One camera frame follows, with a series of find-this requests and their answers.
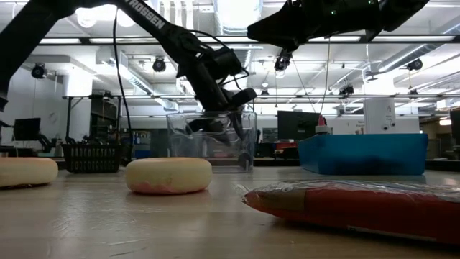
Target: clear plastic container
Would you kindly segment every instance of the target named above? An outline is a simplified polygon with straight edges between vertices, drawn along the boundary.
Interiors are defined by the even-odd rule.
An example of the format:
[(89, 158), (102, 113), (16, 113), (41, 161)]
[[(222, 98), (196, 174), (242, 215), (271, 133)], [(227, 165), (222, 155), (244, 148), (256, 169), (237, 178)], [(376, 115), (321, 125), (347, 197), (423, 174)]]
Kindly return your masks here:
[(298, 143), (300, 166), (324, 175), (425, 172), (427, 134), (319, 135)]
[[(239, 137), (231, 117), (241, 116)], [(210, 130), (192, 129), (193, 124), (213, 122)], [(214, 173), (248, 173), (254, 164), (257, 115), (254, 112), (206, 112), (167, 115), (170, 156), (204, 158)]]

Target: red package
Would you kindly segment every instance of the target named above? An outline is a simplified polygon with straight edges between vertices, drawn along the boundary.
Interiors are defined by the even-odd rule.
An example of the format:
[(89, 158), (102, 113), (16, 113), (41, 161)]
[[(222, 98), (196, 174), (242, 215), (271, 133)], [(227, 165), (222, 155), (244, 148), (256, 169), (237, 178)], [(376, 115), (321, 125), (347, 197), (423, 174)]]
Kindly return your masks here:
[(250, 191), (250, 207), (327, 227), (460, 245), (460, 187), (285, 181)]

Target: black basket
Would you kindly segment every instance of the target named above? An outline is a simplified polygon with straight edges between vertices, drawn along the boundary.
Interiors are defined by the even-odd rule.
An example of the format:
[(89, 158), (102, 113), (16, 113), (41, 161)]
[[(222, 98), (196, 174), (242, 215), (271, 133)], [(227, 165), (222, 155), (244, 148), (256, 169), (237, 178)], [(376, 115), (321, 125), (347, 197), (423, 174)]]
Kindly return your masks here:
[(120, 167), (121, 145), (64, 144), (63, 150), (71, 173), (116, 173)]

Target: desk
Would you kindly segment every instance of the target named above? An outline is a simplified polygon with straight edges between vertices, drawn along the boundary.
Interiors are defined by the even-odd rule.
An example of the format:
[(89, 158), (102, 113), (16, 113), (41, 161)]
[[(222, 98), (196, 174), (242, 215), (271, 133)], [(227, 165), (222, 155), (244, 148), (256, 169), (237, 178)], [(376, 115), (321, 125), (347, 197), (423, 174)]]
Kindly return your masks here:
[[(233, 188), (314, 178), (333, 177), (256, 168), (216, 174), (197, 194), (140, 196), (126, 188), (123, 173), (61, 171), (49, 186), (0, 193), (1, 258), (460, 258), (440, 245), (288, 223), (244, 205)], [(460, 174), (390, 180), (458, 185)]]

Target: blue plastic tub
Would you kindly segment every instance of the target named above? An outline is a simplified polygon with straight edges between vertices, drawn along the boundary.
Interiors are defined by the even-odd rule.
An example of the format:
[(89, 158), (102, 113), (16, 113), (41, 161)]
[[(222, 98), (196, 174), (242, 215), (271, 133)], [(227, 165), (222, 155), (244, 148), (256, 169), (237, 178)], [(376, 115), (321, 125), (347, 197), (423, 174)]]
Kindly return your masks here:
[(427, 147), (427, 134), (320, 135), (298, 143), (300, 166), (324, 175), (418, 176)]

